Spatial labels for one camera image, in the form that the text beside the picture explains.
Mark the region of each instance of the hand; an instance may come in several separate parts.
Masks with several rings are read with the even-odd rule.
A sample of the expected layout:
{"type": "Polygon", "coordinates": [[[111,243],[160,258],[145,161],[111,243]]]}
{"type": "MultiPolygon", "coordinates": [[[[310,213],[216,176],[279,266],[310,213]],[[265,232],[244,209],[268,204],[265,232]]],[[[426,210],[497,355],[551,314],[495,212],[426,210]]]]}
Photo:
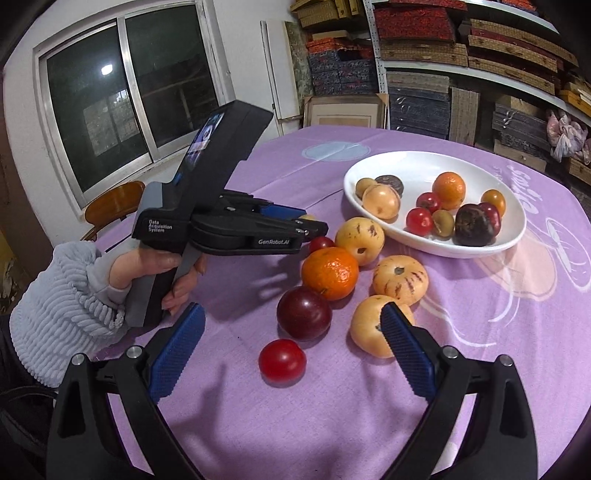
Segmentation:
{"type": "MultiPolygon", "coordinates": [[[[181,256],[170,252],[137,248],[121,255],[115,260],[109,273],[109,285],[124,290],[132,280],[145,275],[158,275],[176,268],[181,263],[181,256]]],[[[179,278],[173,289],[162,300],[162,309],[169,310],[171,315],[189,300],[189,293],[197,286],[198,274],[206,271],[207,259],[201,255],[189,273],[179,278]]]]}

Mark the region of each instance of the sleeve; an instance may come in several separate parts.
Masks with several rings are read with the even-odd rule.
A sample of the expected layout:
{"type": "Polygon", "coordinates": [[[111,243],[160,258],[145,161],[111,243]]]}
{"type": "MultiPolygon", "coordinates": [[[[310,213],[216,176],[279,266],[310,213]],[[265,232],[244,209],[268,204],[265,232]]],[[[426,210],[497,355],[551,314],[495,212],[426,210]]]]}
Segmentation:
{"type": "Polygon", "coordinates": [[[49,267],[39,274],[10,318],[14,349],[27,371],[57,388],[76,353],[92,358],[127,332],[127,290],[108,284],[111,265],[134,248],[124,242],[101,256],[92,242],[59,245],[49,267]]]}

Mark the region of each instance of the screw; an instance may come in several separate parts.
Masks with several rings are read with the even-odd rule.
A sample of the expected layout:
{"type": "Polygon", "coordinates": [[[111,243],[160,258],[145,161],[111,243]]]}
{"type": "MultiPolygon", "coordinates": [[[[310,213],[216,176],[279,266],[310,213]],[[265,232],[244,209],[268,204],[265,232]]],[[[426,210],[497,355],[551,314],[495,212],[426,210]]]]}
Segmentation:
{"type": "Polygon", "coordinates": [[[453,360],[454,358],[457,358],[460,355],[460,352],[457,351],[456,347],[447,345],[443,347],[443,355],[453,360]]]}
{"type": "Polygon", "coordinates": [[[499,362],[501,362],[506,367],[512,367],[513,366],[513,359],[509,355],[500,355],[499,356],[499,362]]]}
{"type": "Polygon", "coordinates": [[[77,353],[72,357],[72,365],[82,365],[85,357],[83,353],[77,353]]]}
{"type": "Polygon", "coordinates": [[[138,358],[141,354],[142,354],[143,349],[138,346],[138,345],[134,345],[134,346],[130,346],[127,351],[125,352],[125,354],[129,357],[129,358],[138,358]]]}

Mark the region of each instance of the purple tablecloth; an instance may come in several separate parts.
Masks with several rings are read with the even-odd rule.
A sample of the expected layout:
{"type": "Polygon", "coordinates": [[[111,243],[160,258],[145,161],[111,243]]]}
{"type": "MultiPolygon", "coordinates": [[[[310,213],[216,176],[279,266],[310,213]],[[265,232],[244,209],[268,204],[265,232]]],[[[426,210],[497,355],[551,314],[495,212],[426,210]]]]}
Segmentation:
{"type": "MultiPolygon", "coordinates": [[[[395,150],[431,151],[488,170],[518,196],[527,234],[514,249],[481,260],[435,257],[387,240],[383,256],[410,254],[431,283],[413,308],[418,325],[469,358],[516,362],[538,440],[540,476],[556,461],[591,405],[591,225],[561,185],[519,164],[452,142],[401,132],[313,127],[258,147],[228,188],[307,209],[330,226],[355,216],[342,191],[356,161],[395,150]]],[[[130,221],[99,240],[106,248],[130,221]]],[[[299,284],[304,253],[211,258],[193,299],[207,327],[171,397],[160,409],[192,461],[212,480],[380,478],[417,425],[426,402],[413,396],[395,361],[378,361],[348,338],[355,307],[369,294],[371,269],[334,305],[326,337],[306,350],[307,372],[277,389],[260,377],[260,350],[278,337],[275,308],[299,284]]],[[[151,333],[126,338],[108,353],[151,333]]],[[[456,431],[469,419],[465,402],[456,431]]],[[[134,463],[148,468],[122,407],[113,401],[134,463]]]]}

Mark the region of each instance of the wooden chair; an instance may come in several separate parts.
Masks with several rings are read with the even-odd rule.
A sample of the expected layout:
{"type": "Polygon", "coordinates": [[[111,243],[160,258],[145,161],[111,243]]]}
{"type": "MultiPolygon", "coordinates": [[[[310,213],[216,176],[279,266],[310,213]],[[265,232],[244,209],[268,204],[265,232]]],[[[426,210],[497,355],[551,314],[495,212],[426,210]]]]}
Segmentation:
{"type": "Polygon", "coordinates": [[[96,235],[115,220],[123,220],[137,211],[145,185],[141,181],[130,181],[104,192],[86,207],[84,218],[94,225],[82,240],[96,240],[96,235]]]}

